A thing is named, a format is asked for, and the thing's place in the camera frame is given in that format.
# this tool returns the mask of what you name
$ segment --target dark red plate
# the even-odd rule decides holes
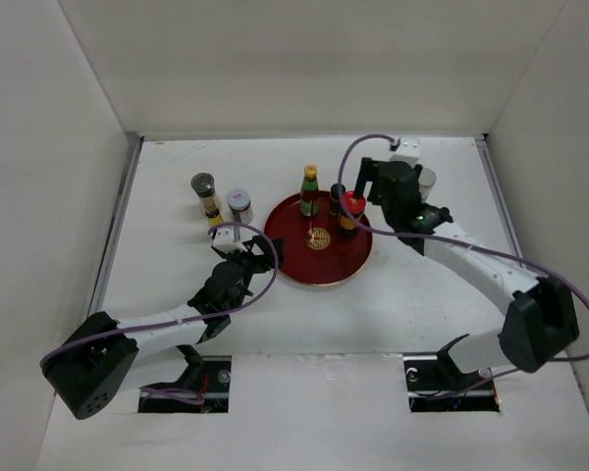
[[[329,191],[319,191],[318,213],[313,218],[300,213],[298,199],[294,194],[278,204],[264,227],[269,237],[284,238],[281,272],[296,282],[317,286],[339,283],[357,273],[371,253],[372,234],[358,230],[342,235],[338,217],[329,212]],[[369,226],[364,215],[360,222]]]

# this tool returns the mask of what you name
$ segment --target white floor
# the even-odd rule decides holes
[[[173,308],[218,263],[189,187],[192,175],[211,172],[223,199],[234,187],[247,189],[261,228],[270,210],[298,191],[305,164],[319,166],[322,187],[334,183],[350,141],[145,144],[105,310],[129,317]],[[508,250],[473,139],[423,138],[421,151],[421,163],[438,175],[430,201],[449,206],[486,245]],[[363,145],[349,166],[351,181],[364,155],[389,156],[381,141]],[[383,227],[379,211],[367,215]],[[252,289],[266,280],[257,277]],[[502,321],[456,275],[376,236],[353,279],[311,288],[280,278],[201,347],[235,354],[229,414],[137,415],[137,392],[126,392],[78,422],[57,400],[37,470],[589,469],[589,417],[567,365],[497,381],[500,414],[410,414],[401,357],[374,353],[434,350]]]

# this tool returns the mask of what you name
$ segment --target purple cable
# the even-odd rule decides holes
[[[345,205],[345,202],[343,201],[343,192],[342,192],[342,188],[340,187],[340,183],[343,183],[343,173],[345,172],[345,166],[347,164],[347,160],[348,160],[350,153],[352,152],[352,150],[355,148],[355,146],[357,144],[359,144],[360,142],[363,142],[365,140],[369,140],[369,139],[386,139],[391,143],[395,142],[395,140],[392,137],[390,137],[389,135],[386,135],[386,134],[367,134],[362,137],[359,137],[354,142],[352,142],[351,145],[345,151],[345,156],[343,157],[343,160],[341,161],[341,167],[338,170],[338,183],[339,183],[338,192],[339,192],[339,201],[341,203],[341,207],[343,208],[343,211],[345,211],[345,214],[347,214],[347,217],[350,218],[359,228],[363,229],[364,231],[368,231],[372,234],[379,234],[380,236],[393,236],[393,237],[402,237],[402,238],[422,238],[425,240],[436,240],[438,242],[452,243],[454,245],[459,245],[461,247],[468,248],[469,250],[474,250],[479,253],[484,253],[485,255],[490,255],[492,257],[506,258],[507,260],[512,260],[517,263],[525,264],[529,267],[534,268],[535,270],[537,270],[539,272],[542,272],[546,275],[550,275],[551,277],[554,277],[557,280],[561,281],[566,287],[569,288],[569,290],[571,290],[571,292],[574,293],[574,295],[578,299],[580,299],[580,301],[584,304],[584,306],[589,311],[589,298],[587,298],[587,296],[579,288],[577,288],[574,284],[572,284],[569,280],[567,280],[562,275],[558,274],[557,272],[555,272],[555,271],[553,271],[553,270],[551,270],[551,269],[549,269],[549,268],[547,268],[537,262],[533,262],[531,260],[526,260],[525,258],[517,257],[516,255],[510,255],[508,253],[500,252],[498,250],[493,250],[491,248],[481,247],[479,245],[472,245],[471,243],[464,242],[462,240],[458,240],[455,238],[441,237],[439,235],[393,233],[391,231],[381,231],[379,229],[369,228],[369,227],[361,224],[359,221],[356,221],[355,218],[353,217],[353,215],[350,213],[347,206]],[[589,352],[585,353],[583,355],[571,356],[569,358],[554,358],[551,361],[572,362],[572,361],[583,361],[583,360],[588,360],[588,359],[589,359]],[[448,397],[454,397],[456,395],[466,393],[468,391],[471,391],[475,388],[478,388],[478,387],[484,385],[485,383],[493,381],[497,378],[501,378],[502,376],[509,375],[510,373],[514,373],[516,371],[519,371],[519,370],[517,368],[511,369],[511,370],[506,370],[506,371],[503,371],[502,373],[498,373],[497,375],[493,375],[490,378],[485,378],[484,380],[481,380],[478,383],[471,385],[471,387],[466,388],[466,389],[462,390],[461,392],[450,392],[448,394],[435,396],[433,398],[443,399],[443,398],[448,398]]]
[[[163,390],[156,390],[154,388],[149,388],[148,386],[144,386],[140,388],[141,391],[147,393],[146,397],[142,398],[142,402],[148,400],[153,395],[163,395],[168,399],[173,399],[178,402],[182,402],[184,404],[189,405],[202,405],[205,402],[205,398],[199,394],[198,392],[191,391],[191,390],[182,390],[181,388],[164,388]],[[194,395],[194,399],[189,399],[187,397],[181,397],[180,395],[176,395],[174,393],[190,393]]]
[[[264,240],[266,240],[268,242],[268,246],[270,247],[271,253],[273,255],[273,260],[275,260],[275,268],[273,269],[273,276],[269,280],[266,287],[264,287],[264,289],[259,294],[257,294],[251,301],[243,304],[242,306],[237,307],[235,309],[230,309],[228,311],[223,311],[223,312],[214,312],[212,314],[204,314],[202,316],[186,317],[185,319],[181,320],[182,324],[185,324],[187,322],[196,322],[196,321],[202,321],[202,320],[206,320],[206,319],[213,319],[215,317],[222,317],[222,316],[226,316],[229,314],[233,314],[238,311],[242,311],[243,309],[247,308],[251,304],[254,304],[257,301],[259,301],[261,299],[261,297],[264,294],[266,294],[266,292],[271,288],[271,286],[275,283],[275,280],[277,279],[277,272],[278,272],[278,267],[279,267],[279,260],[278,260],[279,257],[277,255],[277,249],[275,248],[275,245],[273,244],[273,241],[270,239],[270,237],[267,236],[266,234],[264,234],[263,232],[261,232],[259,229],[256,229],[253,226],[249,226],[249,225],[243,224],[243,223],[222,223],[222,224],[219,224],[218,226],[214,226],[207,233],[212,235],[218,229],[225,228],[228,226],[234,226],[234,227],[248,229],[248,230],[258,234],[259,236],[262,236],[264,238]],[[121,334],[129,334],[131,332],[153,331],[153,330],[158,330],[158,329],[165,329],[167,327],[178,326],[178,325],[179,325],[178,321],[160,322],[157,324],[148,324],[148,325],[144,325],[144,326],[126,327],[123,329],[116,329],[114,331],[101,332],[100,334],[95,334],[93,336],[83,337],[82,339],[78,339],[78,340],[71,341],[69,343],[65,343],[65,344],[55,348],[54,350],[46,353],[46,355],[39,362],[39,366],[43,367],[43,365],[49,359],[51,359],[57,355],[60,355],[60,354],[66,352],[72,348],[76,348],[77,346],[85,345],[86,343],[91,343],[96,340],[107,339],[108,337],[119,336]]]

